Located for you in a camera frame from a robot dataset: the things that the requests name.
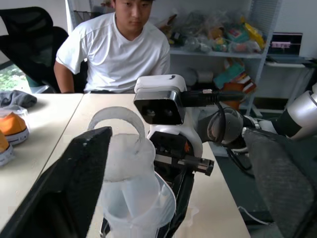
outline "man's arm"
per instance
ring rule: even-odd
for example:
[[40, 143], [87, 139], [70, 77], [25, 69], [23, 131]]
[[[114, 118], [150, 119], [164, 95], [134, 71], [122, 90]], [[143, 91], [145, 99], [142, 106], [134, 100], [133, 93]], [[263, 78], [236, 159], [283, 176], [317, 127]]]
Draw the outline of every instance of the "man's arm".
[[85, 24], [77, 26], [57, 51], [54, 73], [61, 93], [74, 92], [73, 74], [80, 72], [81, 62], [87, 58]]
[[75, 92], [73, 74], [67, 67], [56, 61], [54, 73], [61, 93]]

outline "white t-shirt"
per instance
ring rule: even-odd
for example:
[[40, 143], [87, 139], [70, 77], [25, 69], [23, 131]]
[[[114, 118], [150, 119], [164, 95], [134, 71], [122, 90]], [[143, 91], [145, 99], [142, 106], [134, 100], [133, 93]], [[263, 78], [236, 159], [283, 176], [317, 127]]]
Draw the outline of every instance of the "white t-shirt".
[[77, 74], [87, 58], [85, 92], [133, 89], [140, 76], [169, 73], [170, 54], [166, 36], [151, 23], [133, 41], [122, 36], [115, 14], [81, 23], [59, 48], [56, 61]]

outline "window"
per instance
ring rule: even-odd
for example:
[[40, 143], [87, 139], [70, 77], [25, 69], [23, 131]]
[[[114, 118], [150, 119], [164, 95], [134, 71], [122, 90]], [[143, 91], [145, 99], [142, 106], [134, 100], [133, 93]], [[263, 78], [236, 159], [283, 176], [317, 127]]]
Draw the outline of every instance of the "window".
[[0, 90], [14, 89], [31, 92], [25, 73], [12, 63], [0, 65]]

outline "young man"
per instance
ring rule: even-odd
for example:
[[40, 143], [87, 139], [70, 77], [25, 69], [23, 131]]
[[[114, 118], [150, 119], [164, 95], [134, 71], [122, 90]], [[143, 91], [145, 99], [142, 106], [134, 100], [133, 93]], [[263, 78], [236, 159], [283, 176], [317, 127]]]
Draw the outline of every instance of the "young man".
[[74, 92], [72, 73], [79, 72], [86, 58], [86, 93], [131, 92], [140, 76], [168, 74], [168, 40], [148, 22], [152, 2], [112, 0], [115, 13], [76, 27], [56, 56], [54, 71], [61, 92]]

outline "table surface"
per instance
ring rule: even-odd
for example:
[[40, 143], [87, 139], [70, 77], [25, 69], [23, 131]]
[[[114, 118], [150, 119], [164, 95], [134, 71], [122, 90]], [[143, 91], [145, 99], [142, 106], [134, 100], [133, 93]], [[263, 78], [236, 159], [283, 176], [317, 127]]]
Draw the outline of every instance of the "table surface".
[[[59, 159], [72, 138], [86, 131], [91, 118], [99, 110], [107, 107], [121, 106], [137, 112], [133, 105], [133, 98], [134, 95], [131, 94], [84, 95], [46, 164], [44, 171]], [[150, 126], [145, 122], [144, 125], [147, 132]], [[99, 123], [96, 128], [101, 126], [112, 126], [113, 134], [136, 133], [136, 130], [130, 124], [118, 119], [105, 120]], [[214, 160], [211, 148], [207, 143], [204, 144], [203, 158]], [[200, 173], [195, 175], [190, 206], [198, 208], [199, 213], [194, 216], [193, 224], [189, 229], [186, 228], [185, 223], [182, 224], [176, 233], [177, 238], [186, 237], [183, 235], [185, 230], [187, 230], [187, 237], [250, 237], [217, 162], [215, 162], [215, 167], [210, 177]], [[102, 220], [102, 206], [100, 201], [98, 201], [87, 235], [88, 238], [99, 237]]]
[[73, 116], [82, 94], [36, 94], [28, 109], [29, 138], [13, 148], [15, 159], [0, 167], [0, 231], [41, 174]]

